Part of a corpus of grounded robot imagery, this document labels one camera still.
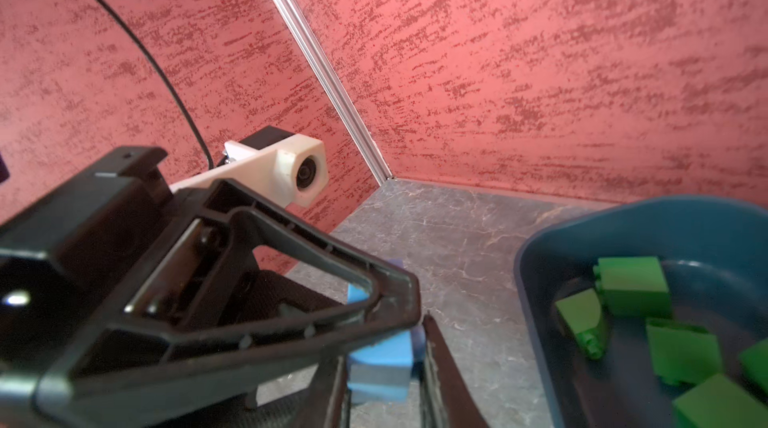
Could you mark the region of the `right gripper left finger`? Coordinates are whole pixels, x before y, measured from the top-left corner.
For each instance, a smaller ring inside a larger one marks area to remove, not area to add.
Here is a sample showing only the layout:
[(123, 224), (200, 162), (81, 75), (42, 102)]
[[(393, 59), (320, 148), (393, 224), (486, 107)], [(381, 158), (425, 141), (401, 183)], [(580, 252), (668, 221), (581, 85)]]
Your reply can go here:
[(347, 359), (336, 357), (318, 365), (299, 410), (300, 427), (348, 427), (350, 395)]

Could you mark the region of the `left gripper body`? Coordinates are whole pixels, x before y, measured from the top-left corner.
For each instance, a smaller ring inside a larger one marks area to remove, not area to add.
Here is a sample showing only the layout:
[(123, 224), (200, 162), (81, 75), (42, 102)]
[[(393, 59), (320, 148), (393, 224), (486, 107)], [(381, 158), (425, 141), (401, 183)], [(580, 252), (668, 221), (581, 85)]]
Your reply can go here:
[(372, 263), (234, 181), (172, 194), (118, 149), (1, 229), (1, 422), (144, 427), (372, 336), (368, 307), (284, 315), (265, 246), (370, 286)]

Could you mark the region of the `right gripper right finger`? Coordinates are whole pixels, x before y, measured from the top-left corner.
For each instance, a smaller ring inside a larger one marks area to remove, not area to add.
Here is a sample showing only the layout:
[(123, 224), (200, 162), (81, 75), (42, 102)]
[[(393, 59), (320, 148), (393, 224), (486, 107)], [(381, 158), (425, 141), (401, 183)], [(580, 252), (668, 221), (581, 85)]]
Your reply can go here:
[(419, 372), (421, 426), (488, 428), (436, 320), (427, 314), (422, 327), (425, 344)]

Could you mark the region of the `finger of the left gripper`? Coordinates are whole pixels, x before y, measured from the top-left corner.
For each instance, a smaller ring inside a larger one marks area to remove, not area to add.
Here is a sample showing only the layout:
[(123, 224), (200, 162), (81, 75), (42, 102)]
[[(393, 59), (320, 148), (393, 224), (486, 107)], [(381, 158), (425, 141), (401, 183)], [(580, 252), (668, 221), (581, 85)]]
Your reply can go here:
[(232, 181), (184, 191), (37, 384), (67, 427), (211, 427), (262, 384), (421, 317), (416, 277)]

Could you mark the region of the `small blue brick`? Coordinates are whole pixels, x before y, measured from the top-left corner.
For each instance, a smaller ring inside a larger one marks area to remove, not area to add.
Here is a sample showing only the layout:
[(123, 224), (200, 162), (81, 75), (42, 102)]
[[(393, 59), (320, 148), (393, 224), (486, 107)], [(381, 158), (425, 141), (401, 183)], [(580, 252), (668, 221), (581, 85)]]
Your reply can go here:
[(347, 358), (352, 404), (405, 402), (425, 345), (424, 328), (418, 325), (352, 352)]

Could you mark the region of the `green brick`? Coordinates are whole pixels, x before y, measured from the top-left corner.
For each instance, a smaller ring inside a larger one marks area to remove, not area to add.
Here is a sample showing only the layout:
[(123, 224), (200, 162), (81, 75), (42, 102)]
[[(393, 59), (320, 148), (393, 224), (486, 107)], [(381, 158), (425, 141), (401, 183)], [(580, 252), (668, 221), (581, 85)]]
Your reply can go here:
[(673, 317), (669, 286), (657, 257), (599, 258), (595, 289), (614, 317)]
[(555, 307), (583, 355), (600, 360), (607, 350), (609, 325), (594, 288), (555, 302)]
[(767, 371), (768, 371), (768, 339), (765, 338), (738, 355), (743, 377), (750, 386), (759, 389), (764, 395), (767, 394)]
[(670, 386), (698, 385), (725, 372), (718, 338), (706, 328), (671, 319), (647, 318), (652, 370)]
[(724, 375), (715, 375), (673, 401), (675, 427), (767, 426), (767, 406)]

